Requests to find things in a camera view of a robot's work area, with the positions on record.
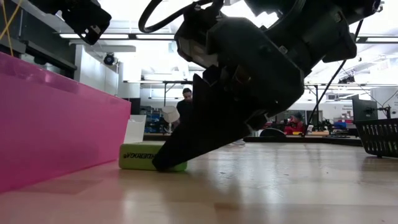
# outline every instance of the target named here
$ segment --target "green block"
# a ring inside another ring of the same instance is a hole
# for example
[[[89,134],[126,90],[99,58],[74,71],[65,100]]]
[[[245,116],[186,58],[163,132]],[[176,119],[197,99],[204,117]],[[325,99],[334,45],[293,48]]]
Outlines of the green block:
[[[161,145],[123,144],[119,151],[119,167],[121,169],[156,170],[152,160],[160,150]],[[169,171],[184,171],[187,162],[181,163]]]

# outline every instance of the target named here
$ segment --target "pink bin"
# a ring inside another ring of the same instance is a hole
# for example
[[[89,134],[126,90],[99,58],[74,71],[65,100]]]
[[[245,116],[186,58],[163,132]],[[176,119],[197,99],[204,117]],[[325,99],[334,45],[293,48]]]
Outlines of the pink bin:
[[[0,54],[0,193],[115,161],[130,102]]]

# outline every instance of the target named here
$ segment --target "black basket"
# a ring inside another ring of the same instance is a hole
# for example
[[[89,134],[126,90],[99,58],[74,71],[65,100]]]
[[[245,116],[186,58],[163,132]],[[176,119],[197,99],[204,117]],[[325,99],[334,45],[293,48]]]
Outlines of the black basket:
[[[398,119],[355,121],[354,124],[368,154],[398,158]]]

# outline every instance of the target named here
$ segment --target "man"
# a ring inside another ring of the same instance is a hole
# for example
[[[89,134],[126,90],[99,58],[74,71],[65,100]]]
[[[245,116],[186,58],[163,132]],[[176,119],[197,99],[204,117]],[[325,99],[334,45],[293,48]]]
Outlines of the man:
[[[301,113],[295,113],[290,118],[290,121],[287,123],[285,127],[285,134],[293,134],[294,132],[304,132],[304,125],[303,125],[303,115]]]
[[[182,95],[184,99],[177,103],[177,110],[180,114],[180,120],[178,123],[184,123],[189,120],[192,115],[193,111],[193,104],[192,104],[192,91],[189,88],[184,88],[182,90]]]

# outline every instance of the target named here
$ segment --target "ceiling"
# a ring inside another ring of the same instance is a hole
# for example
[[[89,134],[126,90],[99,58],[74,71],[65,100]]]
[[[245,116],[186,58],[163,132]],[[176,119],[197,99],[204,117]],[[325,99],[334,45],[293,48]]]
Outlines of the ceiling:
[[[98,0],[101,7],[109,12],[113,20],[106,33],[139,33],[138,20],[142,11],[145,9],[150,0]],[[388,35],[398,36],[398,26],[396,21],[398,15],[396,9],[398,8],[397,0],[383,0],[384,10],[375,15],[365,19],[361,28],[360,35]],[[181,7],[190,4],[192,0],[163,0],[159,7],[155,10],[148,25],[154,24],[171,13],[180,9]],[[30,13],[35,14],[39,19],[45,21],[48,25],[52,26],[59,33],[72,33],[65,23],[58,17],[51,15],[44,15],[34,7],[29,6],[29,2],[24,1],[22,5],[24,9],[28,9]],[[239,5],[235,10],[236,16],[250,17],[247,10],[245,11],[242,5]],[[159,30],[158,33],[173,34],[176,32],[183,19],[180,17]],[[355,32],[357,24],[350,26],[351,32]],[[72,43],[82,44],[81,40],[71,40]],[[187,63],[182,60],[176,53],[175,49],[170,48],[170,41],[148,41],[148,40],[100,40],[97,45],[90,47],[91,49],[103,54],[101,49],[103,46],[135,46],[136,50],[131,52],[117,53],[116,55],[123,62],[131,60],[139,60],[143,71],[153,71],[152,73],[167,74],[173,71],[179,71],[181,77],[182,72],[187,71],[192,74],[193,70],[201,70],[195,64]],[[398,57],[397,44],[359,44],[358,56],[355,59],[347,61],[344,66],[347,72],[355,71],[356,74],[368,74],[371,67],[383,63],[383,61]],[[307,77],[307,83],[327,83],[330,77],[334,74],[335,70],[340,65],[340,62],[334,63],[319,63],[313,68],[313,72]],[[346,75],[344,71],[339,74],[339,77]],[[379,83],[377,76],[367,76],[368,83]]]

